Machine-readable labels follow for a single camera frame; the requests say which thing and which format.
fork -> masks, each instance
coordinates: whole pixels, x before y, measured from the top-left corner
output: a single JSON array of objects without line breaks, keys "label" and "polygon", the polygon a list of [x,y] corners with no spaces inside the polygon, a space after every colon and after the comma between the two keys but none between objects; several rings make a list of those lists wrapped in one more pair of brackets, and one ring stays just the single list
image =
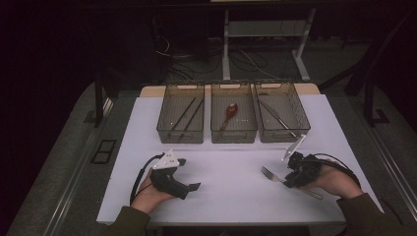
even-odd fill
[{"label": "fork", "polygon": [[[270,171],[269,171],[268,169],[266,169],[264,166],[261,168],[261,172],[262,172],[265,176],[267,176],[267,178],[269,178],[269,179],[270,179],[271,181],[273,181],[273,182],[281,182],[281,183],[283,183],[283,182],[284,182],[284,180],[283,180],[283,179],[280,179],[278,176],[276,176],[275,174],[273,174],[272,172],[270,172]],[[322,199],[323,199],[323,196],[322,196],[322,195],[317,194],[317,193],[315,193],[315,192],[312,192],[312,191],[310,191],[310,190],[303,190],[303,189],[299,189],[299,188],[297,188],[297,187],[294,187],[294,189],[299,190],[299,191],[303,192],[304,194],[309,195],[309,196],[311,196],[311,197],[313,197],[313,198],[315,198],[315,199],[318,199],[318,200],[322,200]]]}]

wooden spoon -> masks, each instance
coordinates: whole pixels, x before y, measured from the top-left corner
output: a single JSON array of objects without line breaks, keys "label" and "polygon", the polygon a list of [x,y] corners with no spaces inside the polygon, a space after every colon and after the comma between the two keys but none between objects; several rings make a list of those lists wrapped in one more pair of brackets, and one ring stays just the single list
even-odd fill
[{"label": "wooden spoon", "polygon": [[227,106],[226,109],[226,119],[224,119],[223,124],[220,127],[220,131],[224,131],[224,129],[226,129],[226,125],[227,122],[229,122],[229,120],[235,116],[237,113],[237,104],[236,103],[230,103],[229,106]]}]

transparent container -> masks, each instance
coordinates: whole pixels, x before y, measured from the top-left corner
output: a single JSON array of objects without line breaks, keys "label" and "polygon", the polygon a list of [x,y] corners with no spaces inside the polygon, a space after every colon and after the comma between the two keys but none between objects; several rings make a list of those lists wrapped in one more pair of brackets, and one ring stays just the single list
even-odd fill
[{"label": "transparent container", "polygon": [[[236,114],[226,120],[227,107],[237,104]],[[257,134],[257,119],[249,81],[211,83],[211,141],[214,144],[251,144]]]},{"label": "transparent container", "polygon": [[255,80],[254,102],[262,143],[293,143],[310,123],[290,80]]},{"label": "transparent container", "polygon": [[166,86],[156,130],[163,144],[202,144],[205,84],[175,82]]}]

white tabletop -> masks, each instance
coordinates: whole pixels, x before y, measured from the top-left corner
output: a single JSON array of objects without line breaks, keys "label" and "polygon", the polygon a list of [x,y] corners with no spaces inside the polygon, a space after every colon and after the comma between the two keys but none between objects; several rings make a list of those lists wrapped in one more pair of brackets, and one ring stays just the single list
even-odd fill
[{"label": "white tabletop", "polygon": [[[300,95],[311,130],[297,151],[304,155],[327,153],[343,161],[358,176],[362,189],[378,203],[324,95]],[[201,182],[186,200],[163,203],[151,214],[150,225],[306,225],[341,223],[337,197],[314,189],[322,201],[271,182],[265,166],[283,178],[291,170],[281,162],[291,144],[212,144],[209,130],[210,100],[205,103],[205,133],[201,145],[167,145],[156,131],[162,97],[137,98],[97,217],[112,223],[129,197],[144,164],[156,154],[173,149],[187,159],[174,178],[186,185]]]}]

person's arm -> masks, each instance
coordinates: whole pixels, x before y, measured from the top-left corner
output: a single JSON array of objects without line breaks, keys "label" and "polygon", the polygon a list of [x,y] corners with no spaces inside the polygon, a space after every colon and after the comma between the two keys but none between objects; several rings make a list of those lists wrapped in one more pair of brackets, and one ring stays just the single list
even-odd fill
[{"label": "person's arm", "polygon": [[315,187],[340,196],[337,204],[346,219],[348,235],[411,235],[406,227],[382,213],[371,197],[343,172],[323,165],[319,178],[303,188]]},{"label": "person's arm", "polygon": [[142,235],[150,220],[149,214],[161,203],[174,197],[158,191],[149,178],[141,184],[140,190],[130,206],[123,206],[116,220],[98,236]]}]

